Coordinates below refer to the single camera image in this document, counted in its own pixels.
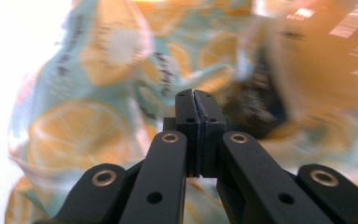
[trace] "fabric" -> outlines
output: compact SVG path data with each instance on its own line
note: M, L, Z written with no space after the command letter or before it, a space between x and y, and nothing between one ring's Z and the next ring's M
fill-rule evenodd
M250 13L247 0L73 1L59 50L24 79L13 108L9 153L24 178L6 223L54 217L90 167L142 160L177 92L223 96ZM187 184L185 222L227 221L202 185Z
M162 119L174 116L177 92L207 91L221 106L241 96L233 87L252 81L268 22L252 15L252 4L73 1L59 50L26 76L13 107L9 152L24 178L11 193L6 223L54 217L90 167L142 160ZM248 112L262 108L249 102ZM316 162L358 184L358 108L284 117L266 130L259 141L283 168L295 173ZM185 223L228 223L214 185L187 181Z

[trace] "patterned fabric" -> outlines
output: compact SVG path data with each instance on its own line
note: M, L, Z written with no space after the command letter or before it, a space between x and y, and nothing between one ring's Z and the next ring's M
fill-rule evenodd
M6 223L53 217L92 166L142 160L177 92L223 95L250 12L247 0L73 1L60 49L24 79L13 108L9 152L25 177ZM187 184L185 222L227 221L201 182Z

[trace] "lemon pattern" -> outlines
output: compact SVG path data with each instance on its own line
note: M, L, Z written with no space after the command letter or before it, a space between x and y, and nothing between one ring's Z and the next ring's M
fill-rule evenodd
M102 161L124 163L129 139L118 112L91 100L58 105L31 126L28 162L46 167L88 168Z
M130 3L98 1L89 42L80 52L81 64L95 86L128 78L147 52L146 36Z

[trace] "blurry object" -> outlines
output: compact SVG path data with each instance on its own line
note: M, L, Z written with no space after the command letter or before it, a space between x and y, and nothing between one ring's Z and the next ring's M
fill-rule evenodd
M298 1L275 22L268 58L289 116L358 108L358 1Z
M177 92L222 96L251 9L249 0L72 1L58 50L28 74L13 106L9 153L25 177L6 223L54 216L96 164L141 160ZM200 185L186 186L197 196L186 199L185 221L222 223L222 204Z
M271 79L265 51L260 50L252 76L237 83L223 113L235 131L255 138L265 137L287 120L287 116Z

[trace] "lemon print fabric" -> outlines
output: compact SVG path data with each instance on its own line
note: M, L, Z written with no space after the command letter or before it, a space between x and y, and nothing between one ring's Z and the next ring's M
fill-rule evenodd
M80 61L89 81L109 86L128 78L149 46L131 1L98 1Z
M27 160L46 167L91 167L124 163L129 138L126 124L109 105L91 100L58 105L30 128Z
M138 79L167 106L185 89L218 94L235 80L237 46L250 1L136 1L154 37ZM138 99L147 107L145 98Z

